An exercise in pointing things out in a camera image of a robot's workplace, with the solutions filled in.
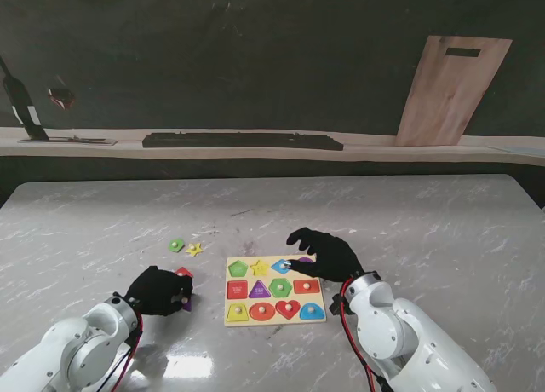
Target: black glove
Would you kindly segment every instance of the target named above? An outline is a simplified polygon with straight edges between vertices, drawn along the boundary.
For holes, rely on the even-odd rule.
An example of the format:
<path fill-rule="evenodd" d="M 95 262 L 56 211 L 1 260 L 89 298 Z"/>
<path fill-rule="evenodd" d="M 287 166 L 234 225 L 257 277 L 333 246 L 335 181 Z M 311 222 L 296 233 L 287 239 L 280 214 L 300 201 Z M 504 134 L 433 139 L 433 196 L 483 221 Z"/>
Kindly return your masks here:
<path fill-rule="evenodd" d="M 358 258 L 343 239 L 310 228 L 300 228 L 290 234 L 286 243 L 294 245 L 298 240 L 301 241 L 299 250 L 307 250 L 309 255 L 316 254 L 316 262 L 290 260 L 292 270 L 340 283 L 365 273 Z"/>
<path fill-rule="evenodd" d="M 193 290 L 193 279 L 167 270 L 150 266 L 130 285 L 124 297 L 135 300 L 135 309 L 145 315 L 171 315 L 181 310 L 181 302 L 172 297 L 181 295 L 189 298 Z"/>

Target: marble table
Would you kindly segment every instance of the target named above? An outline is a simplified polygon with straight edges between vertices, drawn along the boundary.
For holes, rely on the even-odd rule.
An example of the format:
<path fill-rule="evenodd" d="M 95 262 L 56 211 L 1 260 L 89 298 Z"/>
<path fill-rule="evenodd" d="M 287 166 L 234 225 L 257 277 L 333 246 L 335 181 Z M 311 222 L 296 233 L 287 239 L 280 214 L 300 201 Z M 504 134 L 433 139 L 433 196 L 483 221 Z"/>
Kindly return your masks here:
<path fill-rule="evenodd" d="M 193 311 L 145 319 L 119 390 L 367 390 L 329 312 L 316 325 L 223 325 L 226 258 L 292 254 L 286 237 L 309 226 L 344 238 L 500 391 L 542 392 L 543 216 L 508 176 L 25 184 L 0 210 L 0 369 L 148 265 L 183 265 L 195 275 Z M 169 251 L 178 237 L 204 252 Z M 329 305 L 339 285 L 323 284 Z"/>

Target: purple triangle puzzle piece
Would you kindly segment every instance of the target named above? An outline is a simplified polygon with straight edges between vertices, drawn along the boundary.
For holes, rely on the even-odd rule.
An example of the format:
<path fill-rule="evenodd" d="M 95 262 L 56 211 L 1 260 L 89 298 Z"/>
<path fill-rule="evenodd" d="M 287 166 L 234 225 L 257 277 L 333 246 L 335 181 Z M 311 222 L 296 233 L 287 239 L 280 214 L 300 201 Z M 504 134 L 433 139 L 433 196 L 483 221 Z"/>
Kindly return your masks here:
<path fill-rule="evenodd" d="M 271 296 L 271 293 L 269 290 L 265 287 L 263 282 L 261 280 L 257 280 L 257 282 L 254 285 L 254 288 L 252 288 L 252 291 L 250 291 L 250 298 L 269 298 Z"/>

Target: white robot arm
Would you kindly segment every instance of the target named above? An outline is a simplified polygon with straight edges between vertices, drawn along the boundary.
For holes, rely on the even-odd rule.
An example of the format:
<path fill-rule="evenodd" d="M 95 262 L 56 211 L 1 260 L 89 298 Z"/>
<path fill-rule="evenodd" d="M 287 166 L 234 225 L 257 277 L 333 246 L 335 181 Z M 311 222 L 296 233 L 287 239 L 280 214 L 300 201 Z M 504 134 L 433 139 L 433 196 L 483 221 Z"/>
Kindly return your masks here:
<path fill-rule="evenodd" d="M 358 339 L 395 392 L 496 392 L 485 372 L 426 313 L 376 273 L 347 288 Z"/>
<path fill-rule="evenodd" d="M 98 382 L 119 346 L 138 328 L 135 311 L 114 294 L 81 318 L 49 328 L 40 344 L 0 377 L 2 392 L 72 392 Z"/>

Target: wooden cutting board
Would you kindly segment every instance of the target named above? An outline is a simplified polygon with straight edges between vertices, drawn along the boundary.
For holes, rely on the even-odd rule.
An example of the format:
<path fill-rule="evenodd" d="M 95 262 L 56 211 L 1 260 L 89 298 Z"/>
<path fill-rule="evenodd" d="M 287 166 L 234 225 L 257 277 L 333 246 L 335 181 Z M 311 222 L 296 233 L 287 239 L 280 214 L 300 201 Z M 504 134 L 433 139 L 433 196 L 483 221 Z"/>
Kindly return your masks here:
<path fill-rule="evenodd" d="M 456 145 L 511 42 L 498 38 L 428 37 L 395 144 Z"/>

